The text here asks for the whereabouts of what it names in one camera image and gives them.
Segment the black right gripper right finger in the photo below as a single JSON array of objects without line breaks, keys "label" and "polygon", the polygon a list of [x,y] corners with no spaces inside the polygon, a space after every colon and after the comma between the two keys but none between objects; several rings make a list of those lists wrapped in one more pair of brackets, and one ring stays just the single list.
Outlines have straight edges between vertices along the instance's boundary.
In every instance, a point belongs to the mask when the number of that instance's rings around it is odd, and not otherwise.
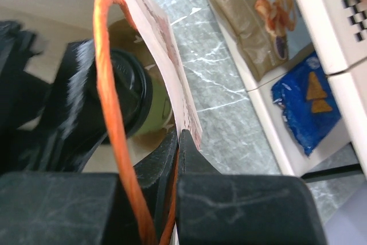
[{"label": "black right gripper right finger", "polygon": [[180,244],[326,244],[306,183],[280,175],[221,174],[179,138],[176,221]]}]

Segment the green paper coffee cup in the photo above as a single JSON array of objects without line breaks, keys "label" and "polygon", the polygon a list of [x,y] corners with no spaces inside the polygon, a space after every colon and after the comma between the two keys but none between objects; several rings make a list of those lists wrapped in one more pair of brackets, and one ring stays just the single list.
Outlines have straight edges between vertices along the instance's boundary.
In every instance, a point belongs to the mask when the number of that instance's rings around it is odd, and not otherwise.
[{"label": "green paper coffee cup", "polygon": [[160,84],[155,78],[148,77],[135,135],[160,130],[171,119],[172,113],[170,99],[165,86]]}]

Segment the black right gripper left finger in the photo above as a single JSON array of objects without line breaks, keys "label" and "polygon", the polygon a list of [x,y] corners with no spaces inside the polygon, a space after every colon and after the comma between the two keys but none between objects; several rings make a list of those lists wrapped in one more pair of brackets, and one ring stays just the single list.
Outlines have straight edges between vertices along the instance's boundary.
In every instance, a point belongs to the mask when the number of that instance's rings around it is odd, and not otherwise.
[{"label": "black right gripper left finger", "polygon": [[[178,149],[175,130],[135,166],[157,237],[168,221]],[[139,244],[136,218],[116,173],[1,175],[2,244]]]}]

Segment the white Cream Bear paper bag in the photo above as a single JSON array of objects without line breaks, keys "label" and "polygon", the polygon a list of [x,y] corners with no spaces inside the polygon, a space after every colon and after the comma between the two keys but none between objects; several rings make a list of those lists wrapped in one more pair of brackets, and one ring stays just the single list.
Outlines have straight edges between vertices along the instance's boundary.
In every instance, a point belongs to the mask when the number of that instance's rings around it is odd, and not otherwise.
[{"label": "white Cream Bear paper bag", "polygon": [[[108,27],[125,19],[146,43],[166,85],[178,138],[173,189],[168,221],[157,237],[152,215],[138,182],[134,166],[150,153],[127,137],[113,77]],[[93,40],[96,88],[107,137],[97,147],[85,168],[73,173],[116,173],[136,218],[139,244],[169,244],[175,225],[175,190],[178,178],[179,138],[190,131],[198,147],[202,130],[193,97],[178,53],[167,14],[153,0],[1,0],[1,22],[14,20],[41,36],[44,51],[26,65],[26,72],[54,82],[66,46]]]}]

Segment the brown cardboard cup carrier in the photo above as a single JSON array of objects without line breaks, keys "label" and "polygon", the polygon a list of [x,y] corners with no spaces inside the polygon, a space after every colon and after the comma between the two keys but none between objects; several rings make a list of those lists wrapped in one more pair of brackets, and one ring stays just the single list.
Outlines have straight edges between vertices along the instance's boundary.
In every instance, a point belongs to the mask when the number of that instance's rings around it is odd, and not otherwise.
[{"label": "brown cardboard cup carrier", "polygon": [[[163,77],[158,69],[152,54],[140,35],[134,30],[125,19],[117,20],[108,27],[110,35],[110,46],[132,53],[144,66],[149,76],[166,87]],[[158,130],[150,131],[146,134],[136,134],[132,137],[134,145],[151,152],[163,141],[170,128],[175,126],[174,115],[171,112],[169,120]]]}]

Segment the black plastic cup lid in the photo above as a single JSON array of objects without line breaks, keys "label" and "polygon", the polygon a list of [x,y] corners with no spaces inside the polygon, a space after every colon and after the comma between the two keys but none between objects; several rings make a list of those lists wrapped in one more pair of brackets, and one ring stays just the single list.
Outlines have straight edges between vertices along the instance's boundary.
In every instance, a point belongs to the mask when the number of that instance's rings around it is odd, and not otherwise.
[{"label": "black plastic cup lid", "polygon": [[[153,100],[153,84],[143,65],[132,53],[113,48],[110,56],[124,129],[129,138],[138,133],[148,117]],[[106,131],[96,88],[96,61],[93,61],[87,77],[87,114],[84,123],[87,130]]]}]

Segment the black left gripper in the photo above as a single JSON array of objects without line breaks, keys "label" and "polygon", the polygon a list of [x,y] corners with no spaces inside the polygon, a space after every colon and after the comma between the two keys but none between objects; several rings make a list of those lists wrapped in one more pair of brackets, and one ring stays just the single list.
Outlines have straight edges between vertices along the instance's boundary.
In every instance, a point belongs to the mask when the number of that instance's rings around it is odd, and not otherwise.
[{"label": "black left gripper", "polygon": [[54,82],[25,68],[41,36],[1,22],[1,172],[81,172],[107,132],[96,93],[93,40],[67,44]]}]

